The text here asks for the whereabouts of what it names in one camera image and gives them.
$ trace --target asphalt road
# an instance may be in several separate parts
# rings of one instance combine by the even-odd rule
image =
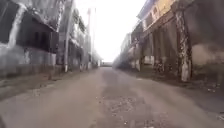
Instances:
[[[0,128],[223,128],[178,87],[112,68],[0,102]]]

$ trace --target sky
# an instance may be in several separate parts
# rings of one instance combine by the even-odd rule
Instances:
[[[131,32],[145,0],[76,0],[84,22],[88,7],[96,7],[92,23],[94,47],[104,62],[112,62],[120,53],[125,35]]]

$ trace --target pillar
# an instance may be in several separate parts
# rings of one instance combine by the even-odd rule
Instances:
[[[184,19],[184,3],[181,0],[176,0],[171,8],[177,28],[178,76],[182,82],[188,82],[192,73],[192,53],[188,27]]]

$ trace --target building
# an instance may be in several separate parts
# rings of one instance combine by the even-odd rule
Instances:
[[[125,51],[127,51],[130,48],[130,45],[131,45],[131,42],[132,42],[131,39],[132,39],[131,38],[131,34],[128,33],[125,36],[125,38],[124,38],[124,40],[123,40],[123,42],[121,44],[121,52],[125,52]]]
[[[147,0],[138,14],[142,21],[143,30],[146,31],[153,23],[171,9],[175,0]]]
[[[72,0],[13,1],[0,1],[0,77],[80,69],[91,42]]]

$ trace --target window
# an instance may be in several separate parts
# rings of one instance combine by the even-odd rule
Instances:
[[[56,53],[57,43],[58,34],[56,32],[53,32],[52,29],[35,19],[28,12],[24,13],[17,45]]]
[[[156,8],[156,7],[154,8],[153,13],[154,13],[154,14],[157,13],[157,8]]]
[[[148,27],[153,22],[152,13],[149,14],[149,16],[146,19],[146,26]]]

